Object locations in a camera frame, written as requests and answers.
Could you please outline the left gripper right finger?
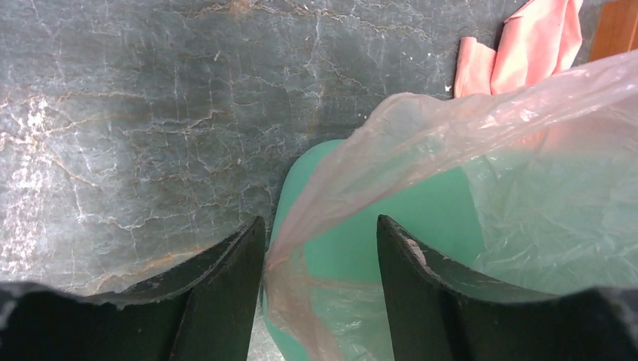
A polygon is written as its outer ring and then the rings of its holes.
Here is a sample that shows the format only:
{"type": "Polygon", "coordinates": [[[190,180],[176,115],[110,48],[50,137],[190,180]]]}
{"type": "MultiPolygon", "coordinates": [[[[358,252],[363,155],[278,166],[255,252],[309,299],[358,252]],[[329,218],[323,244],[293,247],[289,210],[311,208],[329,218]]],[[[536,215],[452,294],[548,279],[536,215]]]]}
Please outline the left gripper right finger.
{"type": "Polygon", "coordinates": [[[378,262],[397,360],[635,360],[637,291],[553,296],[488,277],[392,218],[377,222],[378,262]]]}

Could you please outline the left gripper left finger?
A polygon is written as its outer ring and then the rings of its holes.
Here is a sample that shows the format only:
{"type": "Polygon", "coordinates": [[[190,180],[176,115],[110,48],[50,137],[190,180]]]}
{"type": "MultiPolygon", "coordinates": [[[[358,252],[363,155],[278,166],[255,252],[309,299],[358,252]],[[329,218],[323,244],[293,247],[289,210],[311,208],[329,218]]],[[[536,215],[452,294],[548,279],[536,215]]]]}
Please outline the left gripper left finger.
{"type": "Polygon", "coordinates": [[[263,218],[120,293],[1,285],[3,360],[244,360],[263,272],[263,218]]]}

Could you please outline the green plastic trash bin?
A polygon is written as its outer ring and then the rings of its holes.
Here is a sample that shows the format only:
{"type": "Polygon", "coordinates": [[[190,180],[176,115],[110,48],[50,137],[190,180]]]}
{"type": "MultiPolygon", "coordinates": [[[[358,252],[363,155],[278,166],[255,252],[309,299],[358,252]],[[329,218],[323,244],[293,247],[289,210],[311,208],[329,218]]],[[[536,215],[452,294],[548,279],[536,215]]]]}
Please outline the green plastic trash bin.
{"type": "Polygon", "coordinates": [[[397,360],[378,262],[381,215],[488,277],[565,296],[637,291],[637,157],[543,141],[481,156],[376,202],[271,276],[267,327],[286,360],[397,360]]]}

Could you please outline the translucent pink plastic trash bag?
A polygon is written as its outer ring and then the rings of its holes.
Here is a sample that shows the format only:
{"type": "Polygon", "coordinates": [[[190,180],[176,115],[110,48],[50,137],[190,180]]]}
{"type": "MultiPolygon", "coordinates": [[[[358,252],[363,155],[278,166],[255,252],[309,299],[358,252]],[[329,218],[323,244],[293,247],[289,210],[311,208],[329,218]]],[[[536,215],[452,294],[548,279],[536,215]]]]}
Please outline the translucent pink plastic trash bag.
{"type": "Polygon", "coordinates": [[[543,141],[637,157],[637,54],[623,53],[499,95],[385,99],[349,138],[313,147],[290,170],[264,274],[289,276],[290,257],[362,209],[504,149],[543,141]]]}

